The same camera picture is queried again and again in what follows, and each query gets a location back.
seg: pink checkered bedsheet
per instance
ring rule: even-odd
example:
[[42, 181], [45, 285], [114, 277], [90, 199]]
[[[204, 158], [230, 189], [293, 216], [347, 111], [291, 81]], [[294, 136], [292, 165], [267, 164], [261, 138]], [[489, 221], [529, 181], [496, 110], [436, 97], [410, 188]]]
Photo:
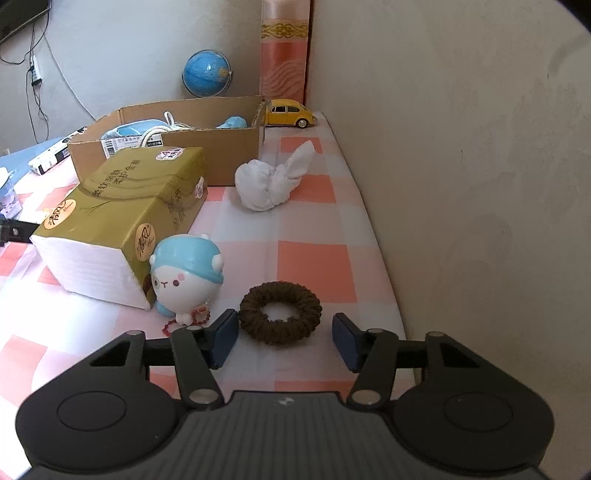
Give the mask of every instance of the pink checkered bedsheet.
[[[262, 160], [285, 161], [304, 141], [316, 157], [290, 200], [267, 212], [245, 209], [233, 187], [211, 187], [190, 233], [208, 233], [222, 251], [223, 284], [211, 305], [217, 317], [239, 309], [249, 288], [287, 280], [322, 302], [320, 326], [290, 348], [261, 345], [242, 332], [224, 367], [214, 372], [226, 398], [237, 389], [335, 390], [346, 395], [355, 376], [331, 340], [332, 316], [345, 312], [362, 329], [381, 327], [404, 338], [398, 306], [359, 190], [330, 127], [268, 128]], [[53, 208], [77, 184], [70, 160], [42, 177], [27, 174], [16, 191], [21, 219]], [[97, 348], [131, 329], [161, 337], [165, 318], [90, 299], [60, 287], [31, 245], [0, 248], [0, 480], [28, 462], [14, 420], [24, 398]], [[178, 396], [173, 367], [153, 368], [152, 382]], [[398, 393], [413, 384], [399, 375]]]

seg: blue globe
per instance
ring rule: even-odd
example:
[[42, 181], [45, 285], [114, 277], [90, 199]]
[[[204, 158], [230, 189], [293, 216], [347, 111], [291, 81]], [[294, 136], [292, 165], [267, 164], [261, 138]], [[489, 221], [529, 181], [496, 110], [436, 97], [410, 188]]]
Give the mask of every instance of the blue globe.
[[221, 95], [230, 86], [232, 70], [228, 59], [215, 50], [202, 50], [187, 60], [183, 82], [196, 97]]

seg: black cable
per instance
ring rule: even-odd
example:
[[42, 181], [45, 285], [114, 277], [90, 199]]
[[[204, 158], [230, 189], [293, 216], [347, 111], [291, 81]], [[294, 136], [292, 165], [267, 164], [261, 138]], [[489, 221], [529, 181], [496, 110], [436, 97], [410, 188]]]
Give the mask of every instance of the black cable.
[[27, 110], [29, 111], [29, 120], [31, 121], [31, 128], [33, 129], [33, 136], [35, 137], [35, 143], [38, 144], [39, 140], [37, 139], [37, 133], [35, 132], [35, 125], [33, 124], [33, 116], [31, 115], [31, 107], [29, 105], [29, 72], [31, 69], [27, 70], [27, 74], [25, 75], [25, 93], [27, 94]]
[[[33, 57], [33, 50], [34, 50], [35, 46], [39, 44], [39, 42], [35, 43], [35, 24], [36, 24], [36, 22], [33, 22], [33, 30], [31, 32], [31, 48], [29, 49], [29, 52], [28, 52], [29, 68], [25, 74], [25, 88], [26, 88], [25, 92], [27, 95], [27, 111], [29, 113], [29, 120], [31, 121], [31, 128], [33, 129], [33, 137], [35, 138], [35, 143], [38, 144], [39, 140], [37, 139], [37, 132], [35, 131], [35, 125], [33, 123], [33, 115], [31, 114], [31, 105], [30, 105], [30, 100], [29, 100], [29, 72], [31, 72], [31, 87], [33, 89], [33, 97], [35, 100], [35, 104], [37, 105], [37, 116], [39, 118], [41, 118], [45, 122], [45, 125], [46, 125], [47, 133], [46, 133], [45, 141], [49, 140], [49, 117], [45, 114], [45, 112], [41, 108], [41, 93], [38, 92], [37, 90], [35, 90], [35, 86], [33, 85], [33, 65], [32, 65], [31, 60]], [[45, 30], [43, 31], [43, 33], [41, 34], [41, 38], [43, 38], [46, 31], [47, 31], [47, 26], [46, 26]]]
[[[35, 23], [37, 21], [33, 22], [33, 30], [35, 30]], [[27, 55], [30, 55], [31, 52], [39, 45], [39, 42], [43, 39], [43, 37], [45, 36], [45, 33], [47, 32], [47, 27], [49, 26], [49, 10], [47, 11], [47, 22], [45, 24], [45, 28], [43, 29], [43, 33], [41, 34], [41, 37], [39, 37], [39, 40], [37, 40], [37, 43], [35, 43], [33, 46], [31, 46], [31, 49], [25, 53], [25, 56], [22, 58], [21, 61], [9, 61], [9, 60], [4, 60], [2, 58], [2, 53], [0, 53], [0, 61], [3, 63], [6, 63], [7, 65], [22, 65], [23, 63], [25, 63], [25, 60], [27, 59]]]
[[[31, 57], [33, 56], [33, 44], [35, 43], [35, 24], [33, 24], [33, 31], [31, 32], [31, 50], [29, 51], [29, 65], [30, 68], [33, 68], [33, 63], [31, 61]], [[37, 105], [37, 116], [45, 122], [47, 134], [45, 136], [45, 141], [49, 140], [49, 117], [45, 114], [43, 109], [41, 108], [41, 88], [39, 90], [35, 89], [35, 85], [33, 85], [33, 74], [31, 73], [31, 87], [33, 88], [33, 98], [35, 99], [35, 104]]]

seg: yellow toy car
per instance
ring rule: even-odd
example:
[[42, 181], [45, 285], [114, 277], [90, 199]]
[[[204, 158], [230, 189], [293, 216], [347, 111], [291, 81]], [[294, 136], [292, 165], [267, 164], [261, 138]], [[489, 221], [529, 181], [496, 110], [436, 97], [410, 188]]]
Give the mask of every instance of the yellow toy car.
[[316, 124], [316, 117], [305, 106], [289, 98], [271, 100], [267, 104], [266, 123], [273, 125], [294, 125], [306, 128]]

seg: tissue package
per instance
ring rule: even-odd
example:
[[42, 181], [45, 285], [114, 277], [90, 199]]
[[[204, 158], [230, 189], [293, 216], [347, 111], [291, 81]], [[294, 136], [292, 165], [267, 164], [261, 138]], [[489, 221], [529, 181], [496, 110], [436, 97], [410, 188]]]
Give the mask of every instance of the tissue package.
[[200, 147], [121, 150], [59, 204], [31, 241], [68, 291], [150, 309], [150, 255], [187, 233], [207, 196]]

